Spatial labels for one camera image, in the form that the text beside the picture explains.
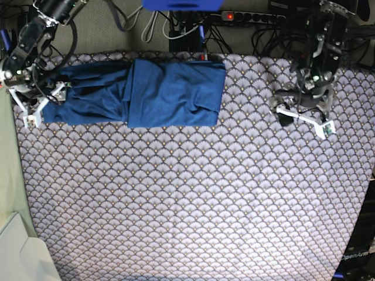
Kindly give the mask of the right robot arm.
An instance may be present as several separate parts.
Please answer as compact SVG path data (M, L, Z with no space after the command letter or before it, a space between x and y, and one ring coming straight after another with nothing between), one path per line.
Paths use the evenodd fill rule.
M73 19L86 4L87 1L35 1L36 17L25 24L17 45L9 56L1 60L1 87L22 110L25 128L40 127L45 106L49 103L61 105L66 100L70 82L50 82L50 79L75 52L78 35ZM42 62L43 53L51 47L60 25L71 28L71 48L53 70L46 70Z

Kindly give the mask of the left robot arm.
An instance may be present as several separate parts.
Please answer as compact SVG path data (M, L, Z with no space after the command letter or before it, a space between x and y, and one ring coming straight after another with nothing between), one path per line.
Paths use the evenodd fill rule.
M313 126L316 135L326 139L336 132L329 119L333 104L333 84L343 56L350 15L357 1L313 1L311 7L296 11L281 23L278 43L293 59L294 88L276 90L270 99L271 112L282 126L294 120ZM286 47L286 33L297 29L306 39L303 51Z

